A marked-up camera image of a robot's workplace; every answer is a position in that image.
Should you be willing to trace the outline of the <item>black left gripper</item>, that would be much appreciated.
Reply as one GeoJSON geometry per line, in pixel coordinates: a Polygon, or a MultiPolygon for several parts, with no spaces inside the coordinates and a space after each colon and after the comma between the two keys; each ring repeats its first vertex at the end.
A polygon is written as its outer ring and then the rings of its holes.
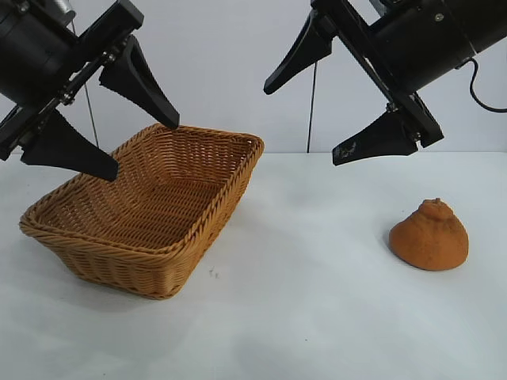
{"type": "Polygon", "coordinates": [[[56,110],[69,105],[100,68],[101,86],[137,105],[165,127],[180,114],[156,82],[132,32],[143,14],[130,1],[115,1],[85,32],[67,27],[72,12],[56,1],[1,3],[1,94],[14,102],[1,122],[6,160],[30,131],[21,161],[73,170],[114,181],[119,163],[78,133],[56,110]]]}

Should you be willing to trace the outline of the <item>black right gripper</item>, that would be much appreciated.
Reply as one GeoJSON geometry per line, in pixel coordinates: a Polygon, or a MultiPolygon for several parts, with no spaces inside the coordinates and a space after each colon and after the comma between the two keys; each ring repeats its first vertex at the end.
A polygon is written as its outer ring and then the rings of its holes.
{"type": "Polygon", "coordinates": [[[443,138],[417,92],[457,67],[473,49],[442,1],[374,1],[368,24],[348,1],[313,1],[294,44],[265,80],[273,94],[331,54],[334,37],[346,46],[387,99],[373,123],[332,150],[335,166],[366,158],[409,156],[443,138]]]}

